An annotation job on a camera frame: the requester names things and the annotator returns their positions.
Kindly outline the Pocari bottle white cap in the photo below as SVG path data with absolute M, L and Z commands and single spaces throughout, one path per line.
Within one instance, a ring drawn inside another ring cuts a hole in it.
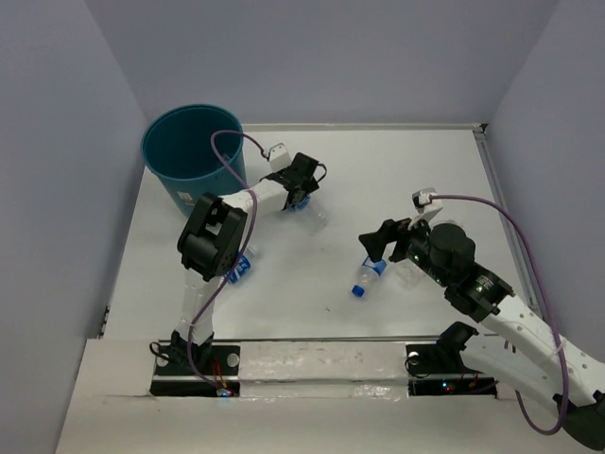
M 293 213 L 298 224 L 311 236 L 318 234 L 328 225 L 325 207 L 310 195 L 292 205 L 289 211 Z

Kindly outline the small blue label bottle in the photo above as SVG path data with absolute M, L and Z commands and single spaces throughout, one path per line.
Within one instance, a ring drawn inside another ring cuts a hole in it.
M 382 277 L 387 262 L 384 259 L 372 261 L 368 256 L 358 268 L 351 288 L 351 293 L 356 298 L 364 298 Z

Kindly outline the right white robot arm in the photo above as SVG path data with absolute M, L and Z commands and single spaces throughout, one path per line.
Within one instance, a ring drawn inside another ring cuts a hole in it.
M 359 236 L 373 261 L 409 260 L 444 289 L 458 312 L 500 337 L 489 343 L 468 328 L 462 340 L 435 348 L 442 369 L 462 365 L 491 375 L 540 404 L 562 429 L 587 448 L 604 448 L 604 364 L 565 338 L 556 339 L 512 287 L 475 261 L 475 243 L 453 223 L 431 227 L 424 220 L 388 219 Z

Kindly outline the Pocari bottle near left arm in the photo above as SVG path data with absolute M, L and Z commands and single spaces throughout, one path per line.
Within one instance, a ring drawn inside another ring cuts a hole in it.
M 249 245 L 245 251 L 240 254 L 233 273 L 229 276 L 228 282 L 231 285 L 235 285 L 242 278 L 245 278 L 254 267 L 254 263 L 259 259 L 260 255 L 258 246 L 254 244 Z

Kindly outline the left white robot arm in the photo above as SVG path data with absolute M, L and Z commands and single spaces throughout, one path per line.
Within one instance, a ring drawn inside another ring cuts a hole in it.
M 190 374 L 208 365 L 214 337 L 215 299 L 248 247 L 263 215 L 298 208 L 327 175 L 318 160 L 297 153 L 291 163 L 259 183 L 226 196 L 202 195 L 187 220 L 177 250 L 185 270 L 181 317 L 167 356 Z

